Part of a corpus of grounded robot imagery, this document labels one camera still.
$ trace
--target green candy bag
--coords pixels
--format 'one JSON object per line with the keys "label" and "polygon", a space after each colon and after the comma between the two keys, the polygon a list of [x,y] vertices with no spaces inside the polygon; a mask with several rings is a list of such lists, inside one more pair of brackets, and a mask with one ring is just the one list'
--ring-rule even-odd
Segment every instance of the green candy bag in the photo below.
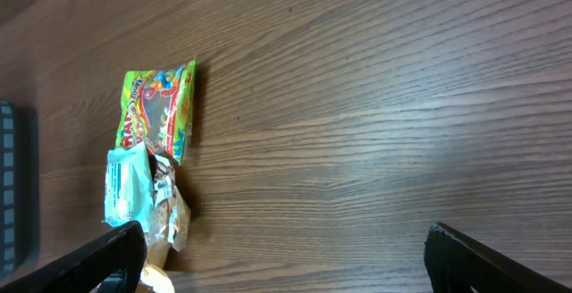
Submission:
{"label": "green candy bag", "polygon": [[144,141],[154,154],[166,152],[182,164],[192,123],[195,60],[169,71],[128,71],[115,147]]}

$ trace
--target wooden table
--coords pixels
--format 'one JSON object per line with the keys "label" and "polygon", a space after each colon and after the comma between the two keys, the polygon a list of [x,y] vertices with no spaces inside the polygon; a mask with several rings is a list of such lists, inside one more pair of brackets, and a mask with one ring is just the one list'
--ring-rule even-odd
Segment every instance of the wooden table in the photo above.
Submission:
{"label": "wooden table", "polygon": [[178,288],[426,292],[434,221],[572,286],[571,27],[572,0],[40,0],[0,28],[39,265],[109,230],[123,74],[196,57]]}

